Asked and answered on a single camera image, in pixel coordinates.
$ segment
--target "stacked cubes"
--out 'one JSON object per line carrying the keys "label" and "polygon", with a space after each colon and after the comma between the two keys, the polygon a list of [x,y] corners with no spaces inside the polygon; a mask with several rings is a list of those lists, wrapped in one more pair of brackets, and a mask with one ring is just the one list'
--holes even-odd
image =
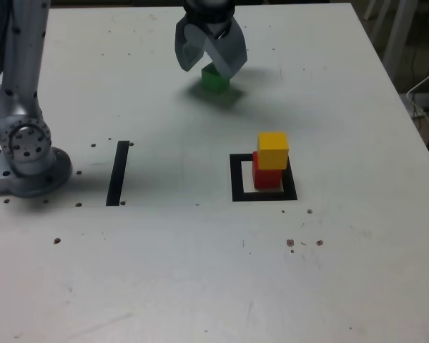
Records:
{"label": "stacked cubes", "polygon": [[289,146],[284,132],[262,132],[257,140],[257,151],[252,153],[252,178],[255,188],[276,189],[281,185],[287,166]]}

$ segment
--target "white table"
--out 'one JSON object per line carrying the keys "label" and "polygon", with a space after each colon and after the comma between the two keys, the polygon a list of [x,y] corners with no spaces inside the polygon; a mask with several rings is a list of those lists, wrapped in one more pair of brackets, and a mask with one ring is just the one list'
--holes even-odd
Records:
{"label": "white table", "polygon": [[[82,175],[0,197],[0,343],[429,342],[429,155],[351,5],[237,8],[220,98],[209,59],[177,64],[183,13],[51,10],[39,98]],[[232,203],[229,155],[267,130],[299,199]]]}

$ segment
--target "red cube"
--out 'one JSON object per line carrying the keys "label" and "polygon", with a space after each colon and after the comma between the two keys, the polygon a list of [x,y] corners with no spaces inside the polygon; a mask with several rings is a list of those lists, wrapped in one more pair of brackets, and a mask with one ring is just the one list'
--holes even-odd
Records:
{"label": "red cube", "polygon": [[256,189],[280,188],[281,176],[281,169],[259,169],[257,151],[252,153],[252,179],[254,180]]}

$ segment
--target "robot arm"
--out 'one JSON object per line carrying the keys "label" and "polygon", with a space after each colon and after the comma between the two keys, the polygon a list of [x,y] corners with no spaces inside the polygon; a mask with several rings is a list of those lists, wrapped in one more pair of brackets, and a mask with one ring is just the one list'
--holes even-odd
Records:
{"label": "robot arm", "polygon": [[[72,173],[68,155],[51,146],[36,91],[51,1],[7,1],[0,194],[35,197],[56,189]],[[175,36],[181,67],[189,71],[206,51],[223,77],[233,77],[247,60],[245,39],[233,18],[233,0],[184,0],[184,8],[187,14]]]}
{"label": "robot arm", "polygon": [[183,6],[174,45],[179,65],[189,71],[207,52],[221,76],[232,78],[247,61],[233,0],[184,0]]}
{"label": "robot arm", "polygon": [[9,1],[0,85],[0,194],[35,197],[63,184],[70,158],[51,146],[38,103],[50,0]]}

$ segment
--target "yellow cube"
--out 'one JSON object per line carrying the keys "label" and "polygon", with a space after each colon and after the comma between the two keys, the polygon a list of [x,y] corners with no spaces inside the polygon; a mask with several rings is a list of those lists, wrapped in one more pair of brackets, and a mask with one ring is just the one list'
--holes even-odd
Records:
{"label": "yellow cube", "polygon": [[286,169],[289,146],[284,132],[261,132],[257,140],[259,169]]}

